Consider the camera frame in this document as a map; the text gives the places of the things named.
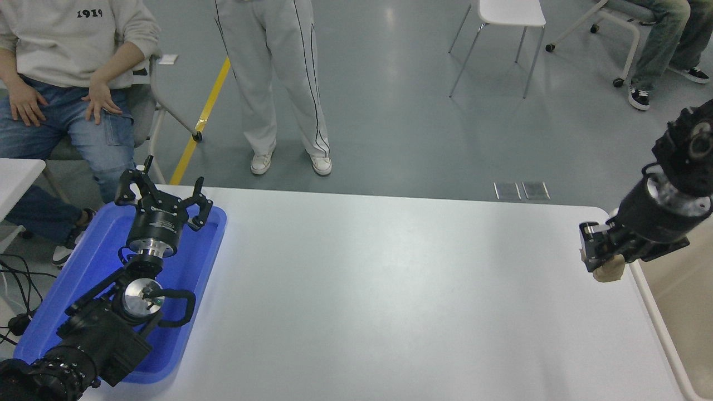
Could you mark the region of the seated person's left hand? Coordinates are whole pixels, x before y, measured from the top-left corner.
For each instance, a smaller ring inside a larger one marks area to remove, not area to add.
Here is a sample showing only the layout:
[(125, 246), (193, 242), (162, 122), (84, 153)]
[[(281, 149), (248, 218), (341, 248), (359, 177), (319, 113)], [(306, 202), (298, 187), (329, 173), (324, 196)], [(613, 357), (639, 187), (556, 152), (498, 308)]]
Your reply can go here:
[(100, 125), (102, 113), (115, 116), (123, 114), (122, 109), (114, 103), (108, 81), (105, 78), (92, 77), (87, 94), (81, 98), (81, 101), (87, 103), (86, 121), (94, 121), (96, 125)]

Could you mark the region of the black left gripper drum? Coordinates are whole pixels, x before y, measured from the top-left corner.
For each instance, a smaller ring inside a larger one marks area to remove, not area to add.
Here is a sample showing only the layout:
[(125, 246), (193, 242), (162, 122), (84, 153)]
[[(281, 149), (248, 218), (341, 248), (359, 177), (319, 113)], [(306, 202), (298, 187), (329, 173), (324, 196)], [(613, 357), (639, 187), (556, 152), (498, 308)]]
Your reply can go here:
[(162, 243), (171, 250), (178, 249), (183, 227), (188, 221), (184, 207), (163, 202), (159, 206), (138, 203), (133, 225), (128, 233), (128, 247), (145, 249), (151, 241)]

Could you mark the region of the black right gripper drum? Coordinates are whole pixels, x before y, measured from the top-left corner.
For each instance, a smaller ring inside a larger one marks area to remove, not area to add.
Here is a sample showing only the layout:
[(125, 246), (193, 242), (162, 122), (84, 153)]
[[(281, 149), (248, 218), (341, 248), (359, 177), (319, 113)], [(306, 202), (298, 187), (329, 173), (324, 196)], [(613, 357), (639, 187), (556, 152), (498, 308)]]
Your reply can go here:
[(711, 216), (711, 196), (684, 193), (665, 177), (643, 177), (624, 196), (614, 225), (654, 243), (674, 243)]

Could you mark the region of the seated person's right hand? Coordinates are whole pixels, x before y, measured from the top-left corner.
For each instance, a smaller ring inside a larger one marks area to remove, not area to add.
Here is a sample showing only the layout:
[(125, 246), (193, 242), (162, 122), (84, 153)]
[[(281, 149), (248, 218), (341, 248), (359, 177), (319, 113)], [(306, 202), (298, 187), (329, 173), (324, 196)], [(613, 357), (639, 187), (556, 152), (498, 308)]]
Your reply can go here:
[(42, 111), (48, 106), (46, 99), (25, 81), (6, 84), (8, 101), (13, 121), (21, 121), (25, 126), (40, 127), (46, 117)]

